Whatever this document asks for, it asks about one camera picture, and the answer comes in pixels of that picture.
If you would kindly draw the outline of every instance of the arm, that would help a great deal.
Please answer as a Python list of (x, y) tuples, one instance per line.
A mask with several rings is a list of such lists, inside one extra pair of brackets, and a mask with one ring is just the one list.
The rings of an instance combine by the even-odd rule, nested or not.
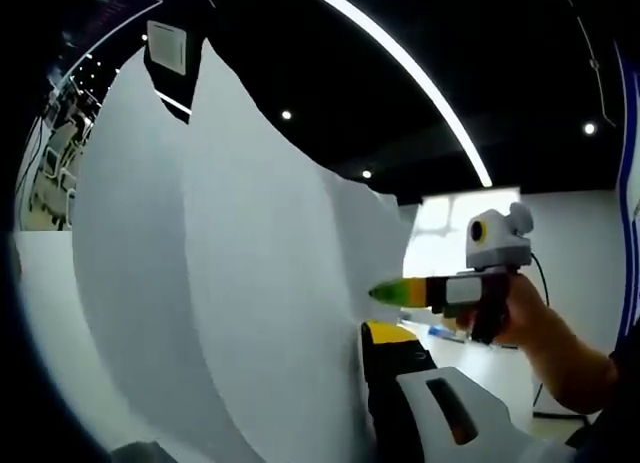
[[(581, 342), (525, 276), (512, 278), (507, 305), (509, 323), (495, 341), (522, 348), (561, 405), (578, 413), (600, 410), (618, 379), (614, 362)], [(458, 324), (468, 327), (472, 318)]]

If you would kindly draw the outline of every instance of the curved led light strip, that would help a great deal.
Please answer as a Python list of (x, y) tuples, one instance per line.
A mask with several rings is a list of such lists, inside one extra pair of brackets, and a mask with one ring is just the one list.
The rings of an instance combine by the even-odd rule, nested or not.
[(485, 188), (489, 188), (493, 185), (491, 182), (491, 178), (489, 177), (489, 173), (478, 154), (478, 150), (475, 145), (469, 138), (464, 126), (462, 126), (462, 122), (458, 118), (458, 116), (453, 112), (453, 109), (445, 100), (440, 90), (436, 87), (436, 85), (431, 81), (429, 76), (424, 72), (420, 66), (415, 62), (413, 58), (402, 48), (389, 34), (384, 31), (376, 22), (374, 22), (367, 15), (362, 13), (358, 8), (353, 6), (347, 0), (323, 0), (326, 3), (333, 6), (340, 13), (345, 15), (351, 21), (353, 21), (356, 25), (366, 31), (373, 39), (375, 39), (382, 47), (389, 52), (391, 56), (393, 56), (398, 63), (402, 65), (402, 67), (411, 75), (411, 77), (415, 80), (415, 82), (422, 88), (429, 99), (433, 102), (433, 104), (438, 108), (440, 114), (444, 117), (449, 128), (453, 131), (453, 134), (456, 135), (458, 141), (462, 145), (462, 148), (467, 153), (467, 157), (473, 168), (476, 170), (478, 174), (478, 178), (480, 178), (480, 182), (482, 186)]

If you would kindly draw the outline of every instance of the ceiling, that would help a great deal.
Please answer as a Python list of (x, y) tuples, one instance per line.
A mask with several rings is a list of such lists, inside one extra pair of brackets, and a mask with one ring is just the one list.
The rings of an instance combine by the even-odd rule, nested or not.
[[(433, 80), (494, 186), (615, 186), (624, 103), (614, 28), (602, 23), (610, 8), (598, 0), (348, 1)], [(212, 9), (205, 0), (165, 0), (96, 49), (74, 77), (103, 98), (115, 69), (144, 44), (146, 20), (157, 19), (186, 28), (194, 54), (208, 38), (274, 126), (344, 177), (402, 203), (482, 187), (431, 99), (343, 14), (321, 0), (214, 2)], [(156, 88), (190, 106), (197, 65), (186, 77), (148, 68)], [(593, 135), (583, 130), (588, 122)]]

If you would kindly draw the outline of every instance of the hand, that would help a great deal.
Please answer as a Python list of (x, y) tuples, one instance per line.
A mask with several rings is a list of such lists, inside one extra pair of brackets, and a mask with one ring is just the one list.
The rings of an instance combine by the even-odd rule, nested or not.
[[(525, 346), (539, 336), (544, 329), (548, 308), (533, 283), (524, 275), (511, 276), (509, 296), (507, 297), (509, 318), (505, 328), (496, 336), (494, 342), (500, 344)], [(470, 310), (456, 319), (456, 326), (468, 330), (477, 313)]]

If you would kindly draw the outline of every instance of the black sleeve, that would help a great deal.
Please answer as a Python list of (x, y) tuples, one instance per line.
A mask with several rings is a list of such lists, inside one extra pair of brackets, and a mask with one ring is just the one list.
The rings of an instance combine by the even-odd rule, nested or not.
[(633, 326), (629, 334), (618, 343), (610, 358), (615, 361), (618, 371), (625, 373), (634, 360), (640, 358), (640, 325)]

